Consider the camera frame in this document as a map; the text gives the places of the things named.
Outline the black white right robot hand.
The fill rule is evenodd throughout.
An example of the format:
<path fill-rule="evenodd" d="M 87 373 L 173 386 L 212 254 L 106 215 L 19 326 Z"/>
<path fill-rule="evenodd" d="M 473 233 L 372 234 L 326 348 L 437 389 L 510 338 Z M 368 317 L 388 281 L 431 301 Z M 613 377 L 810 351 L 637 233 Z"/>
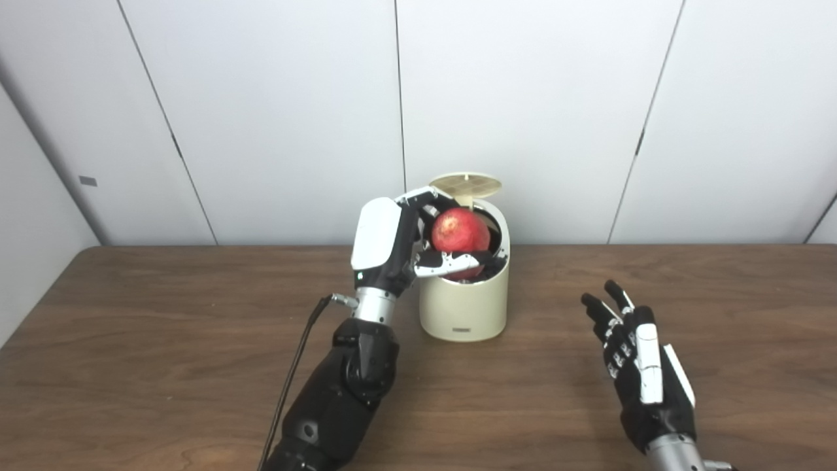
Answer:
<path fill-rule="evenodd" d="M 581 301 L 603 347 L 628 440 L 645 453 L 661 436 L 696 439 L 694 391 L 673 347 L 660 342 L 653 310 L 637 306 L 612 279 L 604 289 L 615 308 L 590 293 Z"/>

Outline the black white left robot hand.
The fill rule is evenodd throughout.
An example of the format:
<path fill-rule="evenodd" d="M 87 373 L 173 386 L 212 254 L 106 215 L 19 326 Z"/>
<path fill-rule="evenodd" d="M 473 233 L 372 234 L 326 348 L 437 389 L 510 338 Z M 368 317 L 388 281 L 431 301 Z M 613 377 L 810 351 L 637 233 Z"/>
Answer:
<path fill-rule="evenodd" d="M 413 253 L 415 243 L 430 235 L 429 230 L 420 232 L 419 223 L 436 222 L 427 207 L 442 212 L 460 204 L 436 186 L 424 186 L 362 207 L 350 260 L 356 291 L 373 288 L 397 298 L 417 278 L 442 277 L 492 263 L 494 255 L 488 250 Z"/>

